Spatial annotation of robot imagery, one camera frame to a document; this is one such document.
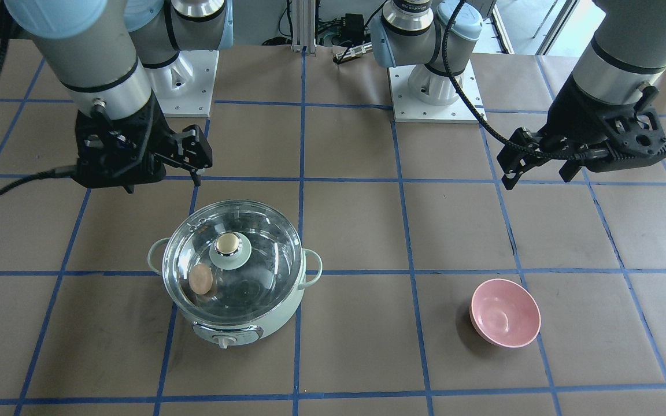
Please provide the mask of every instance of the brown food item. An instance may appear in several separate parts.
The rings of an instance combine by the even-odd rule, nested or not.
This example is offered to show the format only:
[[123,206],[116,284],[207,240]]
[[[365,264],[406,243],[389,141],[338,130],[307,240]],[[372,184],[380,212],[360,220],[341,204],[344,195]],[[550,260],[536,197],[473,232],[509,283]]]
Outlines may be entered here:
[[197,295],[204,295],[212,289],[212,269],[206,264],[198,264],[190,270],[188,276],[190,288]]

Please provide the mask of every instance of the glass lid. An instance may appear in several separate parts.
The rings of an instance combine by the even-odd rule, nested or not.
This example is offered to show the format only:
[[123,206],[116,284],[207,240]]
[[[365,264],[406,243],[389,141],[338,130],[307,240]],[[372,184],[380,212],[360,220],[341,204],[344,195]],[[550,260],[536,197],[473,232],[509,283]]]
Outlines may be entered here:
[[211,324],[241,325],[287,298],[302,248],[279,211],[252,200],[225,200],[196,211],[164,253],[164,284],[182,310]]

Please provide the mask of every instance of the metal mounting plate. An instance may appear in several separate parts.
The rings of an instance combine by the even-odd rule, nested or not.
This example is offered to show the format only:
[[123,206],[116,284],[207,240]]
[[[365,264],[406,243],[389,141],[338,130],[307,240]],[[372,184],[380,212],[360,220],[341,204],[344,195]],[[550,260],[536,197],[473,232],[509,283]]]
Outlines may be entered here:
[[[394,121],[404,123],[476,124],[476,119],[460,99],[452,103],[452,105],[436,106],[421,102],[417,97],[410,94],[408,90],[408,77],[414,68],[415,65],[408,65],[387,69],[389,72],[389,87],[392,94]],[[471,62],[469,62],[464,69],[462,89],[486,119],[487,116],[484,115],[484,108],[481,101],[482,97],[479,95],[479,87],[476,84],[475,78]]]
[[192,85],[183,95],[158,97],[158,103],[167,117],[207,118],[220,53],[217,50],[190,50],[182,52],[182,55],[192,64]]

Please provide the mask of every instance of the pot handle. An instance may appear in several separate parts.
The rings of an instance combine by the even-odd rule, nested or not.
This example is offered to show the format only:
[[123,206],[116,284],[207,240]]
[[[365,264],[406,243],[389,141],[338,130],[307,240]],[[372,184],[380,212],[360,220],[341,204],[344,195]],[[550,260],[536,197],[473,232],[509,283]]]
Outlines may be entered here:
[[167,239],[158,240],[157,242],[153,243],[153,245],[148,249],[148,267],[150,267],[150,269],[159,276],[161,276],[161,271],[159,269],[156,269],[155,266],[153,266],[153,263],[151,263],[151,259],[153,259],[153,253],[156,251],[156,248],[165,243],[168,243],[169,240],[170,240],[169,237]]
[[[323,259],[320,258],[320,255],[312,250],[308,250],[307,248],[302,248],[302,253],[303,255],[312,255],[317,259],[317,274],[315,274],[315,277],[311,281],[303,281],[301,282],[297,288],[298,290],[304,290],[307,289],[307,287],[311,287],[314,285],[319,279],[320,276],[323,274]],[[302,279],[304,280],[306,276],[306,272],[303,271],[302,274]]]

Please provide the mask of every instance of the pink bowl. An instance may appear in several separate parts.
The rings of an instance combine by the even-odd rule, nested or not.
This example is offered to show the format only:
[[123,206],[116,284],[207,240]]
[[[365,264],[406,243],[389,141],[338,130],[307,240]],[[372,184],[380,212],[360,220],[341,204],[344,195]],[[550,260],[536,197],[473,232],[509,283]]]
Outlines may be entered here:
[[469,316],[474,329],[500,347],[525,347],[541,328],[536,300],[520,284],[506,279],[479,285],[472,295]]

